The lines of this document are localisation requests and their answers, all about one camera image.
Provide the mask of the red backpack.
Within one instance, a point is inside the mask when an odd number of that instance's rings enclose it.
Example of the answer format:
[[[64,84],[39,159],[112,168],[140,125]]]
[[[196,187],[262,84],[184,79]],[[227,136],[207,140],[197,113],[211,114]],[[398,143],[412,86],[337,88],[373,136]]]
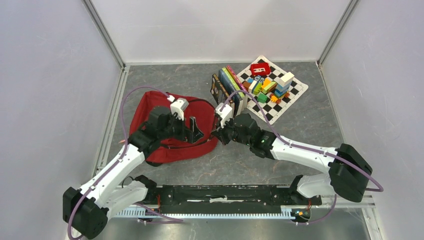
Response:
[[[151,166],[199,158],[215,149],[218,139],[215,108],[207,100],[186,96],[184,119],[171,112],[171,103],[158,91],[141,98],[129,127],[128,143],[143,152]]]

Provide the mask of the black book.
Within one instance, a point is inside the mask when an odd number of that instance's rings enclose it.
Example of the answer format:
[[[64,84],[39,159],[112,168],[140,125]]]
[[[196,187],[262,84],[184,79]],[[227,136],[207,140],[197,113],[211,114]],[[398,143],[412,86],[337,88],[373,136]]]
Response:
[[[214,73],[211,77],[210,92],[217,103],[217,105],[224,103],[230,96],[224,85],[219,80],[218,76]]]

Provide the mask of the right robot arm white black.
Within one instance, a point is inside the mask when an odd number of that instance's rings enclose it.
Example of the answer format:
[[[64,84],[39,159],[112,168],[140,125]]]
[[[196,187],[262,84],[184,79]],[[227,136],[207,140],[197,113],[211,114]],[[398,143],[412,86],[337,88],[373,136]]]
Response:
[[[289,199],[302,204],[318,195],[335,195],[360,203],[372,174],[372,167],[351,145],[321,147],[293,141],[261,129],[249,114],[243,113],[225,124],[217,123],[212,135],[223,145],[231,141],[248,146],[260,158],[288,161],[319,171],[319,174],[296,178],[289,189]]]

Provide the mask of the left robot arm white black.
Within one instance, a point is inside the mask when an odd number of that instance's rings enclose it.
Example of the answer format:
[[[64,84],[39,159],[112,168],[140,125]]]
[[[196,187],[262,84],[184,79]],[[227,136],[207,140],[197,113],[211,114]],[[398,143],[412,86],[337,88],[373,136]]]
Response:
[[[70,240],[97,237],[109,219],[126,207],[143,201],[153,203],[157,190],[134,180],[116,190],[133,169],[141,165],[161,146],[164,140],[196,144],[204,133],[195,116],[186,117],[181,107],[156,106],[147,120],[124,141],[117,155],[93,178],[79,188],[69,187],[62,196],[62,217],[67,223]]]

